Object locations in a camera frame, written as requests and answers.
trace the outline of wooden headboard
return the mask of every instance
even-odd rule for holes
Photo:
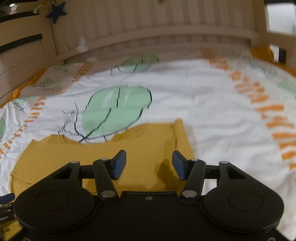
[[[39,15],[0,19],[0,97],[36,70],[69,58],[163,46],[248,48],[268,39],[263,0],[63,1],[67,16],[57,24],[45,18],[47,1]]]

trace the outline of hanging decoration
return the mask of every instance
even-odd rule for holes
[[[63,8],[65,6],[65,2],[62,2],[59,5],[54,5],[51,3],[52,5],[52,11],[46,16],[47,18],[52,18],[53,23],[56,24],[57,20],[60,16],[64,16],[67,15],[66,12],[63,11]]]

